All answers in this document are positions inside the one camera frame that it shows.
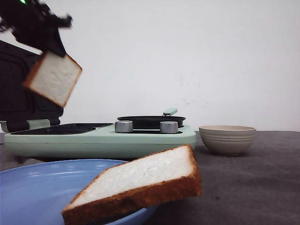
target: silver knob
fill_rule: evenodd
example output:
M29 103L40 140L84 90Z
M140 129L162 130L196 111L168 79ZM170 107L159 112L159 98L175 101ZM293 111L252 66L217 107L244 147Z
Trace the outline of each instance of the silver knob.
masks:
M132 121L122 120L116 121L114 124L114 131L117 133L130 133L133 131Z
M162 134L176 134L178 133L178 123L175 121L160 122L160 132Z

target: pan handle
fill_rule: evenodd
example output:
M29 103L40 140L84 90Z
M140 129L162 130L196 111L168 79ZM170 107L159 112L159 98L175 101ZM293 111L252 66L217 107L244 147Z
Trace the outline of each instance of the pan handle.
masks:
M169 108L164 110L163 116L173 116L177 112L177 108Z

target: white backdrop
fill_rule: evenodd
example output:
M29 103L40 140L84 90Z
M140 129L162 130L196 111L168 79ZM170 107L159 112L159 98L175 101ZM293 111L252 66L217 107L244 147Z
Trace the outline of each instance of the white backdrop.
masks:
M300 131L300 1L46 0L83 73L62 123L178 116ZM9 33L1 40L17 43Z

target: dark gray tablecloth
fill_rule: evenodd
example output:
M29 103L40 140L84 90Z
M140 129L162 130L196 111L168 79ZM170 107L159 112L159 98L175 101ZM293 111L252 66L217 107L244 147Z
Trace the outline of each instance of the dark gray tablecloth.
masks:
M300 224L300 132L257 132L238 157L211 154L197 135L202 196L161 204L146 225ZM1 170L43 162L0 151Z

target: white bread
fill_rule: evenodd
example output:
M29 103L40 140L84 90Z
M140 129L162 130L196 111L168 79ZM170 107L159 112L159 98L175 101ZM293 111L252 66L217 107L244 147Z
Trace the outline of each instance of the white bread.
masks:
M183 145L104 170L62 215L65 225L85 225L201 192L193 150Z
M82 68L70 56L45 52L31 69L24 86L64 107Z

